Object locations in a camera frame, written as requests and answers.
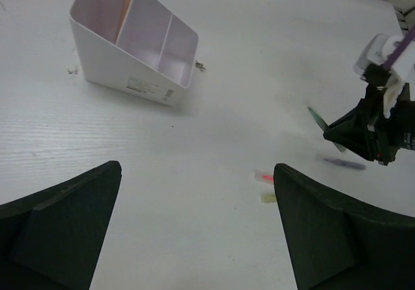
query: white table surface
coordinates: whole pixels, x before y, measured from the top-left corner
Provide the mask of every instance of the white table surface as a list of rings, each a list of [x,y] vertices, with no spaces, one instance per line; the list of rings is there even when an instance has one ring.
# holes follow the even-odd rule
[[[0,204],[123,167],[91,289],[295,289],[278,207],[260,202],[272,188],[253,179],[279,162],[415,215],[415,154],[363,172],[316,161],[338,154],[303,105],[332,122],[364,97],[352,67],[377,33],[400,33],[390,4],[160,0],[197,31],[207,69],[169,108],[68,73],[73,0],[0,1]]]

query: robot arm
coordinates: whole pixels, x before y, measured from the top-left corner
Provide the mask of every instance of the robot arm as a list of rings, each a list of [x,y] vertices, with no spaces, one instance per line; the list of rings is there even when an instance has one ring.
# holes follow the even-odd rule
[[[364,49],[354,70],[368,83],[366,95],[324,132],[366,160],[387,165],[399,148],[415,150],[415,27],[406,37],[377,35]]]

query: cable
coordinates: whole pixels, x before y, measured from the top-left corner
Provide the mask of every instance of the cable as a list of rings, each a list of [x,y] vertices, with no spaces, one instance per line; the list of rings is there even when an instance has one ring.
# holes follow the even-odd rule
[[[402,52],[409,46],[412,40],[415,39],[415,26],[413,26],[408,34],[402,39],[401,43],[396,47],[395,51],[388,57],[383,68],[387,71],[395,64],[396,60],[401,56]]]
[[[411,14],[412,11],[415,10],[415,6],[413,6],[411,9],[409,9],[408,11],[406,11],[405,13],[403,13],[403,16],[408,16],[408,14]]]

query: barcode sticker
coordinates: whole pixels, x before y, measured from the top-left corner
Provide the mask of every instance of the barcode sticker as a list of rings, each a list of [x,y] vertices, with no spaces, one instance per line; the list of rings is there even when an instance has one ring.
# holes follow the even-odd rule
[[[161,91],[161,88],[157,84],[153,84],[133,76],[128,79],[127,88],[140,93],[156,94]]]

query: purple pen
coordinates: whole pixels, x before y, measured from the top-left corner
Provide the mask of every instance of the purple pen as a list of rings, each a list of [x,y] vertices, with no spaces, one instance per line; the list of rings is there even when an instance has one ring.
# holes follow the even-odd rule
[[[347,168],[354,169],[354,170],[365,170],[366,169],[365,165],[361,163],[357,163],[357,162],[349,162],[347,160],[342,160],[342,159],[338,159],[338,158],[334,158],[330,156],[324,156],[320,154],[317,154],[317,158],[319,160],[332,163],[333,165],[339,165],[341,167],[347,167]]]

